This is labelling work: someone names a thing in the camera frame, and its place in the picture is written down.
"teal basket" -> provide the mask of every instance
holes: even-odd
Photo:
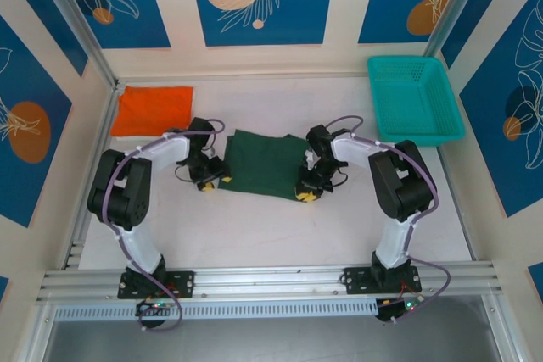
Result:
[[[373,57],[367,61],[379,135],[439,146],[464,137],[464,125],[441,62],[431,57]]]

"white wall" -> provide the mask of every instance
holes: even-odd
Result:
[[[525,2],[494,0],[489,6],[449,72],[456,94],[462,91]],[[510,218],[503,214],[463,109],[462,114],[467,127],[466,137],[446,144],[442,150],[451,170],[453,187],[477,255],[494,261],[507,302],[529,350],[534,360],[543,360],[543,304],[527,269],[543,261],[543,200]]]
[[[104,50],[120,78],[367,72],[368,57],[421,54],[425,43],[358,45],[369,0],[330,0],[321,46],[207,48],[196,0],[157,0],[171,49]]]
[[[29,228],[0,216],[0,276],[10,284],[0,309],[0,360],[15,356],[43,271],[57,269],[81,196],[109,91],[89,64],[81,78],[26,0],[0,0],[0,15],[72,102],[70,116]]]

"white table surface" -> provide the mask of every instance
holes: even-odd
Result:
[[[361,114],[361,136],[377,137],[369,81],[364,77],[188,81],[193,115],[227,124],[217,137],[223,157],[235,129],[265,136],[305,137],[314,125]],[[134,147],[112,142],[112,148]],[[445,173],[435,148],[421,148],[440,205],[422,220],[411,254],[434,261],[470,260]],[[154,243],[171,268],[349,265],[368,263],[385,215],[367,170],[350,165],[348,182],[314,203],[215,189],[198,192],[173,175],[175,165],[153,179]],[[180,170],[180,175],[187,175]],[[126,260],[109,229],[92,217],[80,269],[121,269]]]

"dark green towel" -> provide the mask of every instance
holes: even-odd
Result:
[[[228,137],[224,156],[232,180],[221,181],[219,188],[296,200],[294,188],[307,148],[307,141],[296,136],[236,131]]]

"orange towel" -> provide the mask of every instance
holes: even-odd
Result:
[[[111,136],[160,136],[171,127],[186,129],[191,120],[193,88],[133,88],[119,97]]]

